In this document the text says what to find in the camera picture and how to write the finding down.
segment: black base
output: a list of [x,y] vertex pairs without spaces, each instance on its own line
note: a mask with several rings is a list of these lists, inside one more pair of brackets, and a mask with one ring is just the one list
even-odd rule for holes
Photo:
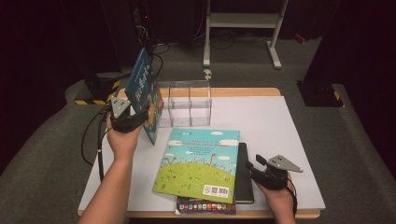
[[340,95],[331,85],[305,84],[297,82],[297,87],[306,106],[342,107]]
[[116,94],[120,81],[100,81],[99,91],[91,91],[84,82],[78,91],[75,102],[77,105],[105,105]]

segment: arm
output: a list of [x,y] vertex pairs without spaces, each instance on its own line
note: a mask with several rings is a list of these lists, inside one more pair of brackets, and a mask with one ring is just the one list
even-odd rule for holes
[[142,126],[129,133],[119,133],[111,129],[110,116],[106,126],[114,161],[78,223],[122,223],[125,219],[134,151]]
[[[257,186],[265,194],[268,206],[271,208],[276,224],[295,224],[293,214],[293,199],[286,189],[269,190],[257,183]],[[288,188],[293,190],[293,185],[288,181]]]

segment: yellow and black hazard tape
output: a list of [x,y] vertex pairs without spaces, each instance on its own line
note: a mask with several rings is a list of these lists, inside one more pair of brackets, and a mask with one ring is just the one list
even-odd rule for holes
[[113,87],[111,88],[110,94],[103,99],[76,99],[75,102],[77,105],[105,105],[106,102],[111,100],[111,97],[116,95],[117,89],[120,85],[120,80],[114,82]]

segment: gray carpet floor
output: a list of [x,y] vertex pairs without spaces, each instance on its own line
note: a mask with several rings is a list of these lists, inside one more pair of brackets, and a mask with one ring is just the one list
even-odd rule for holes
[[[263,41],[234,43],[211,50],[213,87],[276,87],[285,96],[307,158],[322,190],[326,209],[319,218],[298,223],[396,223],[396,183],[361,126],[342,85],[334,84],[344,107],[307,107],[296,86],[320,39],[301,45],[278,40],[282,69],[275,70]],[[212,41],[218,48],[227,42]],[[203,47],[161,45],[159,81],[201,80]],[[154,57],[153,67],[161,61]],[[80,143],[99,105],[75,105],[82,81],[65,93],[67,105],[39,127],[0,177],[0,223],[76,223],[78,205],[91,166],[80,154]],[[95,122],[86,134],[84,153],[96,153]],[[197,220],[135,219],[135,223],[198,223]],[[222,223],[207,220],[207,223]],[[227,223],[263,223],[238,220]]]

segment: black notebook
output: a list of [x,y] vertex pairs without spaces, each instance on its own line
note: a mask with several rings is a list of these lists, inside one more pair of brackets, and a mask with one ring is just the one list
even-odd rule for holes
[[252,180],[250,171],[246,166],[248,160],[248,147],[246,143],[239,143],[238,160],[235,175],[235,201],[236,203],[254,203]]

